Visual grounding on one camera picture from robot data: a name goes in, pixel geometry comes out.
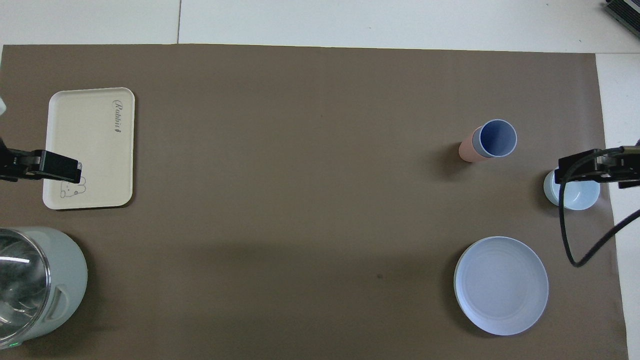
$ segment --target light blue bowl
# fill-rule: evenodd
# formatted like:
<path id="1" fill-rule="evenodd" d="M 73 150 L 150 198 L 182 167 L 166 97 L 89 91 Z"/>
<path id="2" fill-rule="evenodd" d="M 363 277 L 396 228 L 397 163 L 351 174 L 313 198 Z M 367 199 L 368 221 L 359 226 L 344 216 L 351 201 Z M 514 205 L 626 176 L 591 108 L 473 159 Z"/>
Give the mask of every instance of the light blue bowl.
<path id="1" fill-rule="evenodd" d="M 545 195 L 558 206 L 560 184 L 556 184 L 554 170 L 545 177 Z M 600 196 L 600 184 L 595 181 L 572 181 L 564 187 L 564 208 L 569 210 L 585 210 L 593 206 Z"/>

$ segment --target white tray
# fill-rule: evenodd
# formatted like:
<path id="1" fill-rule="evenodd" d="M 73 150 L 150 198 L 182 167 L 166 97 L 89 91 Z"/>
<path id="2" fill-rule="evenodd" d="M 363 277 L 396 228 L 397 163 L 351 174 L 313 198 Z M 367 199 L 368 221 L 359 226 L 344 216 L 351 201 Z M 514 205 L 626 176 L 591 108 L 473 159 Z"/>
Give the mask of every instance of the white tray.
<path id="1" fill-rule="evenodd" d="M 42 200 L 48 208 L 104 208 L 131 199 L 134 107 L 127 88 L 60 91 L 51 97 L 46 150 L 80 161 L 82 180 L 45 180 Z"/>

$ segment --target pink cup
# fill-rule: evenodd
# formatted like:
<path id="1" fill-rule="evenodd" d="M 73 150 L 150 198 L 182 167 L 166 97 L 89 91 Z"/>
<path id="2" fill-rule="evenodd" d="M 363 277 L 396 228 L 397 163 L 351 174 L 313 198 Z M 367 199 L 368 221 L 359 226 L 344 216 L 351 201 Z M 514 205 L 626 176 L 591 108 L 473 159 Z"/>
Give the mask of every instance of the pink cup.
<path id="1" fill-rule="evenodd" d="M 469 163 L 503 158 L 513 152 L 517 143 L 518 136 L 513 126 L 505 120 L 493 119 L 464 139 L 458 154 Z"/>

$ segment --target brown tabletop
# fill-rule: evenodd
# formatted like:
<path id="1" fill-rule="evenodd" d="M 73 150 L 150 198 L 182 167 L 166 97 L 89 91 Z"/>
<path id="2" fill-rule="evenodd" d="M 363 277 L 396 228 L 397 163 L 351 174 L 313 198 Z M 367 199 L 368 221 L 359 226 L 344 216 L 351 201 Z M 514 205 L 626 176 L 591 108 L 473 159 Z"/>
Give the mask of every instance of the brown tabletop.
<path id="1" fill-rule="evenodd" d="M 0 135 L 45 145 L 60 90 L 136 96 L 134 197 L 54 211 L 0 183 L 0 225 L 82 248 L 76 314 L 3 359 L 626 359 L 615 248 L 584 268 L 542 180 L 604 146 L 592 54 L 236 45 L 6 46 Z M 490 119 L 515 152 L 468 164 Z M 568 214 L 583 254 L 610 226 L 606 187 Z M 462 251 L 516 238 L 544 263 L 547 308 L 492 336 L 456 302 Z"/>

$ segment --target kettle handle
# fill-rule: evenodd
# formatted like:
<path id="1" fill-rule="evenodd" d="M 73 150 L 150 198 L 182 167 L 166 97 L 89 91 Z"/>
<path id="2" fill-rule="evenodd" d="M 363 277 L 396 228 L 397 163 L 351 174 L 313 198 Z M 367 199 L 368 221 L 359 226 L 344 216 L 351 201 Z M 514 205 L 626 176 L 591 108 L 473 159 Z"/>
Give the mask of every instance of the kettle handle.
<path id="1" fill-rule="evenodd" d="M 53 301 L 51 302 L 51 308 L 47 312 L 47 316 L 44 317 L 45 322 L 54 322 L 59 320 L 69 310 L 69 295 L 64 285 L 56 285 L 56 289 L 53 292 Z"/>

